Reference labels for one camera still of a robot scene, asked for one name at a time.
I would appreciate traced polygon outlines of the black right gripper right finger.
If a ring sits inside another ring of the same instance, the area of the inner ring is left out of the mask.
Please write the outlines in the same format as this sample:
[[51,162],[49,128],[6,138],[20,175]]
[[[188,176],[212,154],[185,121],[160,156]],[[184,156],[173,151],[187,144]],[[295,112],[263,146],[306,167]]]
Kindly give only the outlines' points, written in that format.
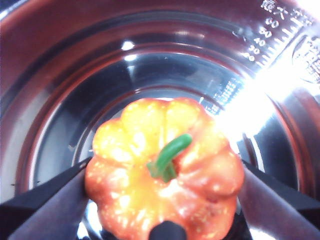
[[318,240],[320,202],[244,161],[239,203],[254,240]]

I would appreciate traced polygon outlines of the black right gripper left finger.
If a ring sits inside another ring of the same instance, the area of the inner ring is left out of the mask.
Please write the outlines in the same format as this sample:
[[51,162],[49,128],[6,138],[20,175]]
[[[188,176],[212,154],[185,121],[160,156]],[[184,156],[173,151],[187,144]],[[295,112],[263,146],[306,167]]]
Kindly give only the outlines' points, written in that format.
[[85,172],[91,158],[0,205],[2,240],[75,240],[88,204]]

